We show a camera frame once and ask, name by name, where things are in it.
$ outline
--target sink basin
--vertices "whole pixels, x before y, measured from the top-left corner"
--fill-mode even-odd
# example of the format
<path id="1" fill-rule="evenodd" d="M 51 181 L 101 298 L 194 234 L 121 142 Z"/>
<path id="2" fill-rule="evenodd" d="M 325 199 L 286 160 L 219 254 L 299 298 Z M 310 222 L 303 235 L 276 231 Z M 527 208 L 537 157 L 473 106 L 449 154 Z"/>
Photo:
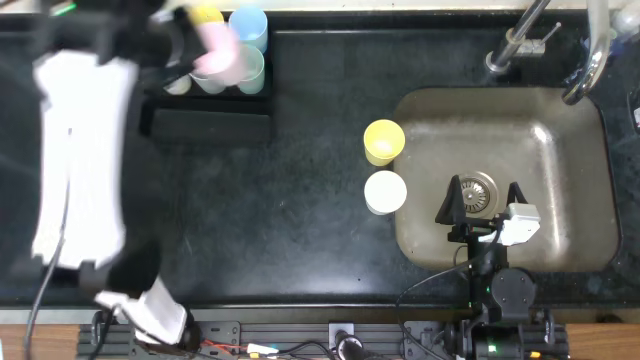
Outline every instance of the sink basin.
<path id="1" fill-rule="evenodd" d="M 406 145 L 394 171 L 408 197 L 396 212 L 396 238 L 415 264 L 448 268 L 460 246 L 436 213 L 460 175 L 468 216 L 503 212 L 518 182 L 537 206 L 540 230 L 508 249 L 512 267 L 597 271 L 615 255 L 619 234 L 604 130 L 594 104 L 561 100 L 562 89 L 423 89 L 405 96 L 394 120 Z M 466 249 L 458 262 L 467 259 Z"/>

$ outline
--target wall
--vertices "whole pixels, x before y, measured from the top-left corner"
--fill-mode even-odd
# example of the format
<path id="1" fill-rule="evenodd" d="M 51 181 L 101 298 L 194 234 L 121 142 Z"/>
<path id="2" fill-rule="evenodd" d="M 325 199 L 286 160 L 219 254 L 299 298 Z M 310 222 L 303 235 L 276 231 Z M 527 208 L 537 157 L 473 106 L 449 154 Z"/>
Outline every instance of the wall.
<path id="1" fill-rule="evenodd" d="M 167 0 L 167 5 L 199 3 L 206 0 Z M 532 0 L 209 0 L 222 10 L 244 4 L 256 4 L 267 10 L 505 10 L 525 9 Z M 612 8 L 620 8 L 632 0 L 609 0 Z M 0 12 L 28 12 L 36 0 L 20 0 Z M 552 0 L 549 9 L 583 9 L 586 0 Z"/>

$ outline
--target faucet spout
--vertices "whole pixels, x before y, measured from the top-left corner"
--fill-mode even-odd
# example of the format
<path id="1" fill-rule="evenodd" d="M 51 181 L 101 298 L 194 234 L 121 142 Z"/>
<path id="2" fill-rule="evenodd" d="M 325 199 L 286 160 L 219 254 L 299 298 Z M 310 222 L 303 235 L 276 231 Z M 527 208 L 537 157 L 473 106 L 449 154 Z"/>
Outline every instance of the faucet spout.
<path id="1" fill-rule="evenodd" d="M 609 57 L 609 1 L 587 0 L 589 16 L 589 58 L 577 78 L 562 95 L 567 105 L 575 105 L 596 85 Z"/>

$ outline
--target faucet handle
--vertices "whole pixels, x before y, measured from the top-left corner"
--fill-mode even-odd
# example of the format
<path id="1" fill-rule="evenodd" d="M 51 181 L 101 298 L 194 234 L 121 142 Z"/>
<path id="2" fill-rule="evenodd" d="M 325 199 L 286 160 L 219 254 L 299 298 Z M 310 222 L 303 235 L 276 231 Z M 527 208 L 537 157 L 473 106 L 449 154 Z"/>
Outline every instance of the faucet handle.
<path id="1" fill-rule="evenodd" d="M 562 24 L 557 22 L 556 25 L 549 31 L 547 35 L 545 35 L 542 40 L 538 39 L 526 39 L 522 45 L 518 48 L 518 51 L 515 53 L 515 57 L 541 57 L 544 55 L 546 50 L 545 43 L 553 34 L 555 34 L 560 28 Z"/>

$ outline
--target green light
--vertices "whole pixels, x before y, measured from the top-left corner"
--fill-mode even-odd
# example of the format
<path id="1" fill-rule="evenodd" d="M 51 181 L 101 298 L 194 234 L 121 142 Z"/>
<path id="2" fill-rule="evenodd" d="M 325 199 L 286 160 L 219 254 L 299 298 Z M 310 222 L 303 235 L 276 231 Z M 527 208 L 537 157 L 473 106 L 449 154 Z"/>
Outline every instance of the green light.
<path id="1" fill-rule="evenodd" d="M 73 10 L 76 8 L 76 4 L 75 3 L 71 3 L 63 8 L 60 8 L 56 11 L 53 12 L 53 16 L 60 16 L 60 15 L 64 15 L 66 13 L 68 13 L 69 11 Z"/>

